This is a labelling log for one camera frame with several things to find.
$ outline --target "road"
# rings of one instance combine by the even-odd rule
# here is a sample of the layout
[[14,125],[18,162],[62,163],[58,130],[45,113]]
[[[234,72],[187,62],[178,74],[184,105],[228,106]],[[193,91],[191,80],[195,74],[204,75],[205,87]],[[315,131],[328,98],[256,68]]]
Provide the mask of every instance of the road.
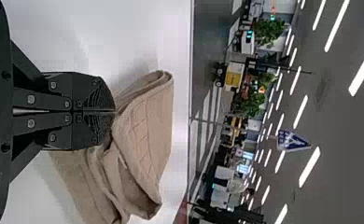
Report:
[[299,178],[313,150],[288,153],[277,174],[274,167],[280,153],[275,142],[264,140],[258,149],[273,150],[264,168],[255,162],[262,181],[254,197],[253,207],[260,206],[262,195],[271,186],[263,205],[267,223],[273,224],[286,204],[286,224],[364,223],[364,81],[357,94],[348,91],[364,62],[364,1],[351,1],[346,8],[328,52],[324,51],[333,24],[344,0],[327,1],[315,31],[313,23],[321,1],[306,1],[294,28],[292,51],[297,48],[293,67],[313,71],[300,74],[296,88],[289,95],[295,73],[284,72],[280,90],[284,97],[278,111],[273,111],[263,128],[276,127],[282,114],[283,129],[293,129],[305,95],[308,102],[295,132],[306,137],[313,149],[320,148],[320,157],[299,187]]

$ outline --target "traffic sign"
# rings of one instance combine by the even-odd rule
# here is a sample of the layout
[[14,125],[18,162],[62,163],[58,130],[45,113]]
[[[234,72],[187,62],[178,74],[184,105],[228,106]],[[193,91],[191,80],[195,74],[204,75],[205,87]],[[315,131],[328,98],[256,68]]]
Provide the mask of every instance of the traffic sign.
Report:
[[301,151],[311,149],[311,144],[296,133],[280,130],[278,132],[277,149],[285,152]]

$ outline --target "beige fabric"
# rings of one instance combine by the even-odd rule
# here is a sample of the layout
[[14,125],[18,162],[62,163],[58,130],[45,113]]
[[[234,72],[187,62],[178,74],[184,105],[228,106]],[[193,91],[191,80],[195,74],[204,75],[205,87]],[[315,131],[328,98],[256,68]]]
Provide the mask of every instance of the beige fabric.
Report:
[[89,224],[151,219],[161,207],[159,182],[171,152],[174,81],[158,71],[115,97],[117,117],[100,147],[51,152],[77,210]]

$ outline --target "metal bolt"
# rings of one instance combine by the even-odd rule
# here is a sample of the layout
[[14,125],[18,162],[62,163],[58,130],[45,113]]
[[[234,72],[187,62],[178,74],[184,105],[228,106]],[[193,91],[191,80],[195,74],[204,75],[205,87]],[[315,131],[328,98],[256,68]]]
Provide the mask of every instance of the metal bolt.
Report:
[[50,87],[52,90],[55,90],[57,88],[57,82],[50,82]]
[[3,152],[9,152],[10,151],[10,144],[9,143],[2,144],[1,151],[3,151]]
[[30,105],[33,105],[35,103],[35,96],[34,95],[28,95],[27,102]]
[[98,143],[97,143],[97,137],[93,137],[91,141],[92,141],[92,143],[93,143],[93,144],[95,144],[95,145],[97,145],[97,144],[98,144]]
[[50,142],[55,142],[56,141],[56,135],[54,133],[52,133],[50,135]]
[[82,117],[80,115],[77,116],[77,123],[80,123],[82,121]]
[[33,119],[28,119],[28,128],[34,128],[35,126],[35,121]]

